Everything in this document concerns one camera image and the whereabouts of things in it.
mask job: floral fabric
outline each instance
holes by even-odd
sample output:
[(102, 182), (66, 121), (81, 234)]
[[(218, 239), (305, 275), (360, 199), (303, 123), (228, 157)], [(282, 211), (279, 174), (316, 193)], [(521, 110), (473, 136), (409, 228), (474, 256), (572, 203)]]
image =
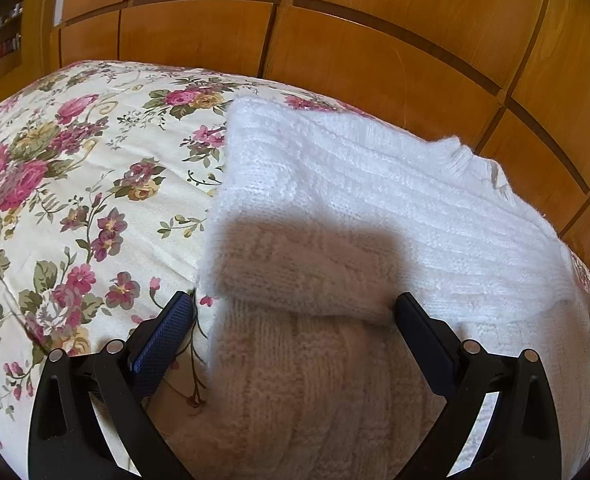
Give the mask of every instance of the floral fabric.
[[(0, 451), (22, 478), (47, 353), (97, 352), (195, 288), (227, 109), (245, 94), (363, 114), (275, 82), (134, 62), (76, 63), (0, 104)], [(197, 298), (148, 406), (162, 434), (207, 402), (217, 300)], [(114, 435), (108, 444), (133, 470)]]

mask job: metal pin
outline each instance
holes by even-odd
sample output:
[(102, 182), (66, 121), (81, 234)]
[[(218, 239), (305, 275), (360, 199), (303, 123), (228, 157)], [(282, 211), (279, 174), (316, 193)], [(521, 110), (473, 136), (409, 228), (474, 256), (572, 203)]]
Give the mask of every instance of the metal pin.
[(61, 348), (56, 348), (48, 354), (48, 360), (55, 363), (61, 359), (62, 355), (64, 355), (64, 351)]
[(477, 354), (480, 352), (482, 347), (480, 347), (480, 343), (478, 343), (477, 341), (473, 339), (466, 339), (466, 341), (464, 341), (464, 349), (469, 354)]
[(531, 350), (530, 348), (524, 352), (524, 357), (526, 357), (526, 360), (530, 361), (531, 363), (536, 363), (537, 360), (540, 358), (540, 356), (537, 355), (537, 352)]
[(121, 352), (121, 349), (124, 348), (124, 341), (119, 339), (113, 339), (108, 345), (106, 345), (106, 351), (109, 354), (117, 354)]

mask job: white knitted sweater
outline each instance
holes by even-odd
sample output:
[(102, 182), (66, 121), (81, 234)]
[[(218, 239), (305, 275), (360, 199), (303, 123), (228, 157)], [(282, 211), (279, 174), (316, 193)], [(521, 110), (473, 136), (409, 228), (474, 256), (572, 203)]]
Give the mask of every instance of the white knitted sweater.
[[(393, 478), (444, 405), (391, 307), (542, 357), (565, 476), (586, 459), (590, 333), (568, 249), (499, 165), (354, 114), (240, 98), (200, 286), (222, 298), (209, 404), (171, 445), (200, 479)], [(457, 468), (479, 445), (485, 405)]]

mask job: textured blue pad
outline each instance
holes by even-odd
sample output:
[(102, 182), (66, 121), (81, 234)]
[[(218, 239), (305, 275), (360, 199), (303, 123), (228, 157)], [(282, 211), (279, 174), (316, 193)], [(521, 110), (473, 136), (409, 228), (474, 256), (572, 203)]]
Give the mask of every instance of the textured blue pad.
[(159, 324), (132, 364), (132, 392), (143, 398), (155, 393), (193, 322), (195, 299), (178, 292), (159, 314)]

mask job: white knit fabric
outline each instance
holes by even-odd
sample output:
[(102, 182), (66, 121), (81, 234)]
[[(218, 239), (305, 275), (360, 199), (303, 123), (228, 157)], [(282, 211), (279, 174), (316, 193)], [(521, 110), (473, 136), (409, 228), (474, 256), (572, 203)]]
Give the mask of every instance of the white knit fabric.
[[(209, 404), (171, 438), (203, 479), (393, 478), (434, 423), (395, 329), (406, 290), (491, 352), (541, 355), (564, 475), (585, 460), (590, 332), (567, 247), (499, 165), (354, 114), (233, 102), (200, 286)], [(473, 457), (492, 406), (458, 467)]]

